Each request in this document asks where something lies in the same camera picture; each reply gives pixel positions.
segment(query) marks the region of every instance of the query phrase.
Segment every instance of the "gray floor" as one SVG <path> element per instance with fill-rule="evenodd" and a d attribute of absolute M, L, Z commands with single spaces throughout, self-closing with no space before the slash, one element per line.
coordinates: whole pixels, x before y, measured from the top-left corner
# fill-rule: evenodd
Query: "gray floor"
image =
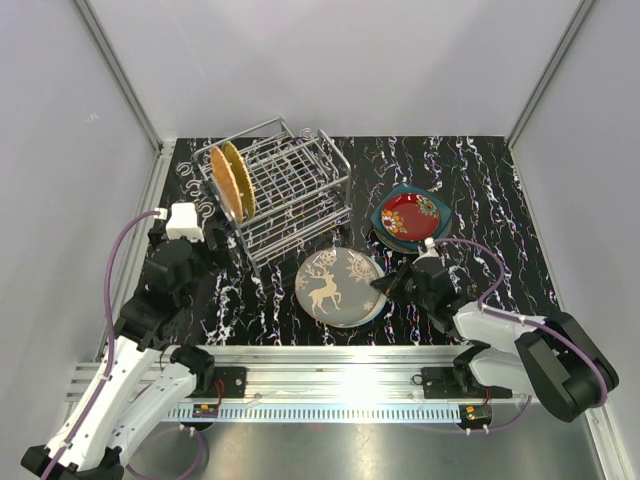
<path fill-rule="evenodd" d="M 496 424 L 514 413 L 499 410 Z M 213 425 L 205 437 L 208 461 L 193 480 L 604 478 L 586 422 L 564 424 L 540 407 L 506 432 L 469 438 L 417 425 L 247 423 Z M 152 434 L 131 463 L 143 475 L 175 478 L 196 446 L 184 432 Z"/>

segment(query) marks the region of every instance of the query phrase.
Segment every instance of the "dish rack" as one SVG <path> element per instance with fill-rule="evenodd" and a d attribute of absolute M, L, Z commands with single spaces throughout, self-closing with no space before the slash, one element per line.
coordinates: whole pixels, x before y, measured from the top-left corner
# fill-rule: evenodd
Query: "dish rack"
<path fill-rule="evenodd" d="M 267 129 L 279 131 L 260 135 Z M 240 137 L 256 138 L 242 147 Z M 255 191 L 256 214 L 242 223 L 211 171 L 211 148 L 224 142 L 236 144 Z M 275 118 L 207 145 L 192 159 L 256 271 L 351 218 L 351 166 L 322 130 L 305 129 L 296 138 Z"/>

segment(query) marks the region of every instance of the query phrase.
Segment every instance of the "marble pattern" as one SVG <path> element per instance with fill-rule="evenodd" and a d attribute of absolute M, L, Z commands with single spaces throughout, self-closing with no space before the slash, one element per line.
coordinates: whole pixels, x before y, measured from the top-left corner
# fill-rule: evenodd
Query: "marble pattern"
<path fill-rule="evenodd" d="M 385 272 L 405 254 L 382 245 L 368 220 L 377 204 L 402 182 L 427 190 L 453 209 L 452 236 L 489 246 L 506 268 L 490 305 L 525 314 L 547 314 L 557 301 L 510 153 L 502 137 L 335 138 L 353 168 L 351 230 L 336 230 L 327 244 L 371 255 Z M 190 163 L 193 151 L 212 139 L 178 140 L 161 206 L 195 201 L 201 216 L 215 205 L 200 188 Z M 315 248 L 300 248 L 293 261 L 263 271 L 263 281 L 234 253 L 233 267 L 202 282 L 184 312 L 174 341 L 207 345 L 425 345 L 454 341 L 421 318 L 416 307 L 387 303 L 362 327 L 340 330 L 314 321 L 297 304 L 297 266 Z M 448 245 L 446 265 L 457 288 L 478 296 L 494 280 L 491 259 L 467 246 Z"/>

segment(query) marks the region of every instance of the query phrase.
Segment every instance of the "reindeer design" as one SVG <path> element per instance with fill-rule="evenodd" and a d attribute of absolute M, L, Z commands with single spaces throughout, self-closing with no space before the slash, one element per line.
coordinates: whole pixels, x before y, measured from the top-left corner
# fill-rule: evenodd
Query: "reindeer design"
<path fill-rule="evenodd" d="M 317 278 L 324 280 L 326 285 L 321 288 L 316 288 L 309 293 L 309 296 L 313 300 L 311 305 L 311 311 L 315 315 L 316 307 L 322 310 L 326 315 L 328 312 L 322 308 L 322 302 L 325 298 L 331 298 L 336 310 L 340 310 L 338 302 L 342 301 L 342 294 L 338 292 L 338 286 L 333 281 L 333 275 L 329 273 L 327 267 L 333 265 L 336 262 L 335 251 L 323 251 L 318 255 L 313 265 L 307 265 L 306 273 L 310 278 Z"/>

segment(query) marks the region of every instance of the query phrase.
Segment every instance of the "perforated metal strip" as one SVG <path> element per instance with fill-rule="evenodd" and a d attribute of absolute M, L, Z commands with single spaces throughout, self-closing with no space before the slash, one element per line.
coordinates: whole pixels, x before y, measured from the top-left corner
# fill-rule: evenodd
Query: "perforated metal strip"
<path fill-rule="evenodd" d="M 194 404 L 181 403 L 165 422 L 257 423 L 460 423 L 457 404 L 398 404 L 354 407 L 313 404 L 227 404 L 217 418 L 194 415 Z"/>

